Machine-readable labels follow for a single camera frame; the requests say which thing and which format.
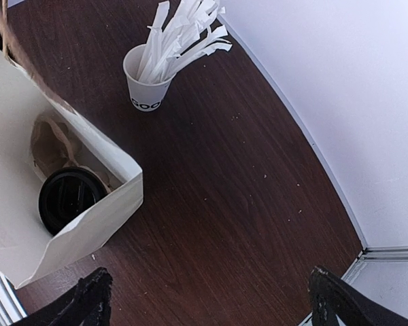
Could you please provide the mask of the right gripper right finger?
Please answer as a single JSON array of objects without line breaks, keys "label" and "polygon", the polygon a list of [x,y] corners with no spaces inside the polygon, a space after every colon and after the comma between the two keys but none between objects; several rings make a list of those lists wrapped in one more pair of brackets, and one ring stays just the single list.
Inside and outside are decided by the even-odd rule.
[{"label": "right gripper right finger", "polygon": [[408,319],[375,303],[322,266],[309,277],[313,325],[408,325]]}]

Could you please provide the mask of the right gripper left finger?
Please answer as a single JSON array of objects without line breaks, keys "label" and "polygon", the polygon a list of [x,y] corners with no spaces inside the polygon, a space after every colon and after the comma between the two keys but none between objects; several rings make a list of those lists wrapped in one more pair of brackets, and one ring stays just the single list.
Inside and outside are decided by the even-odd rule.
[{"label": "right gripper left finger", "polygon": [[52,303],[15,325],[109,325],[113,278],[97,268]]}]

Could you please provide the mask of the black plastic cup lid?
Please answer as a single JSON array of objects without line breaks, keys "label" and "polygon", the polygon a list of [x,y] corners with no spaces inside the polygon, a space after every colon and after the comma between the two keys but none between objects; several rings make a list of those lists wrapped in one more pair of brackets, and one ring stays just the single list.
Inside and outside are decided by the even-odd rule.
[{"label": "black plastic cup lid", "polygon": [[41,187],[39,216],[47,231],[56,236],[107,195],[106,187],[96,174],[80,167],[62,168],[53,172]]}]

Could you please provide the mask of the brown paper bag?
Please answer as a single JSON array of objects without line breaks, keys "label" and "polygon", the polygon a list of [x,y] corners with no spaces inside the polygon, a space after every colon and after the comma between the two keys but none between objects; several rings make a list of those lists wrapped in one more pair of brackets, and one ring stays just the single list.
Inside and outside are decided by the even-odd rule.
[{"label": "brown paper bag", "polygon": [[24,287],[101,248],[143,203],[136,161],[52,91],[0,2],[0,271]]}]

